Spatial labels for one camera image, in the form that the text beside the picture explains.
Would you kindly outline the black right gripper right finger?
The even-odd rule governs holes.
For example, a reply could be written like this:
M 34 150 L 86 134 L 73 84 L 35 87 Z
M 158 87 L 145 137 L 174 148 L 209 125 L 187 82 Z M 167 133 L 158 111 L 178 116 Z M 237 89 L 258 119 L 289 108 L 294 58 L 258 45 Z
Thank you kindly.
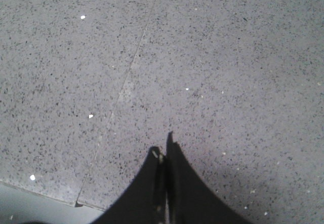
M 185 158 L 173 133 L 167 137 L 167 190 L 171 223 L 249 223 L 223 203 Z

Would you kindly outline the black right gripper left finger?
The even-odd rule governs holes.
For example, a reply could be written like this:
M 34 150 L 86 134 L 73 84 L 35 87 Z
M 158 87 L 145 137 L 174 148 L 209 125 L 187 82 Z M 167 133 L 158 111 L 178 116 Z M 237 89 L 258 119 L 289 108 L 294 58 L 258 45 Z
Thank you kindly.
M 165 223 L 165 172 L 164 155 L 151 147 L 131 184 L 93 223 Z

